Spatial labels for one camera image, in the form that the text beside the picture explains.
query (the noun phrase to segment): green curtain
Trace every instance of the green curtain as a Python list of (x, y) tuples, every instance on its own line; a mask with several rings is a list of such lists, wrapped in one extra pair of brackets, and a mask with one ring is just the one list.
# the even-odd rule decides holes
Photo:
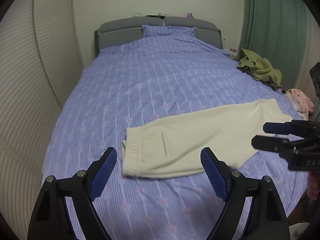
[(306, 36), (307, 13), (302, 0), (245, 0), (240, 48), (258, 53), (279, 69), (285, 90), (297, 81)]

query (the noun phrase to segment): blue gripper pad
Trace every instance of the blue gripper pad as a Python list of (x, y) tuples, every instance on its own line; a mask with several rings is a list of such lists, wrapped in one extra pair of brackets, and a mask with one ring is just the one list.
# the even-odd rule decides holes
[(226, 181), (205, 148), (201, 151), (200, 160), (217, 197), (226, 202), (228, 198)]
[(91, 201), (94, 201), (95, 198), (101, 196), (104, 187), (106, 186), (108, 179), (110, 178), (113, 168), (116, 165), (116, 162), (117, 152), (115, 149), (112, 149), (91, 181), (91, 191), (89, 194)]
[(273, 134), (293, 134), (295, 132), (294, 127), (288, 123), (271, 123), (266, 122), (263, 125), (263, 131), (265, 133), (273, 133)]

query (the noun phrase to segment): bedspread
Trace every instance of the bedspread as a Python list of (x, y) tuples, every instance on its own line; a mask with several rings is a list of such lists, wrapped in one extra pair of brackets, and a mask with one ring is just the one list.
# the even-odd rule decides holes
[[(93, 203), (113, 240), (206, 239), (224, 204), (206, 174), (125, 178), (121, 141), (127, 127), (260, 98), (275, 98), (284, 114), (299, 119), (284, 95), (236, 66), (222, 50), (185, 34), (145, 37), (101, 50), (84, 69), (57, 121), (44, 160), (44, 178), (71, 177), (87, 169), (107, 147), (114, 147), (117, 164)], [(257, 179), (271, 176), (287, 215), (306, 188), (306, 173), (288, 171), (286, 161), (275, 153), (259, 151), (240, 171)], [(75, 232), (84, 239), (72, 202), (67, 201)], [(249, 207), (247, 199), (235, 239), (242, 233)]]

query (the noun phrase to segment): human hand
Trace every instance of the human hand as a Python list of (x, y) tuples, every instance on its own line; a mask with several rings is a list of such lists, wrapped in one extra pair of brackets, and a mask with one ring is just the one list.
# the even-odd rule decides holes
[(311, 200), (316, 200), (320, 193), (320, 172), (308, 173), (308, 197)]

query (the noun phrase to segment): white curtain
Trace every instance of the white curtain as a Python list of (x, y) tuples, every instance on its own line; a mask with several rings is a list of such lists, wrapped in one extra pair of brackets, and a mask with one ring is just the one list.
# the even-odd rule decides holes
[(309, 70), (320, 62), (320, 27), (311, 12), (307, 9), (307, 40), (302, 67), (297, 79), (296, 88), (303, 91), (311, 100), (316, 98), (315, 89)]

